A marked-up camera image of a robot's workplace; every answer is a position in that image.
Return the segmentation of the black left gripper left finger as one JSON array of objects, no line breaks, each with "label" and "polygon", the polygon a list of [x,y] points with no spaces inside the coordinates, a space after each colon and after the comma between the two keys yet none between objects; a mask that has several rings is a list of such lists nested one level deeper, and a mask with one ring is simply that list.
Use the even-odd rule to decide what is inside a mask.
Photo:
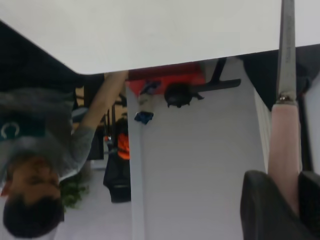
[{"label": "black left gripper left finger", "polygon": [[250,170],[244,174],[240,201],[240,218],[245,240],[313,240],[300,219],[299,178],[298,211],[281,195],[274,181],[264,172]]}]

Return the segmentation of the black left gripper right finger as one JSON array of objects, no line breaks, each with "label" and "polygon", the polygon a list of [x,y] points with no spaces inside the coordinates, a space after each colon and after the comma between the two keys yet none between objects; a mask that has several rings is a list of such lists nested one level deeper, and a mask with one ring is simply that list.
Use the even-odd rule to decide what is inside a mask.
[{"label": "black left gripper right finger", "polygon": [[298,177],[300,220],[311,233],[320,232],[320,176],[302,171]]}]

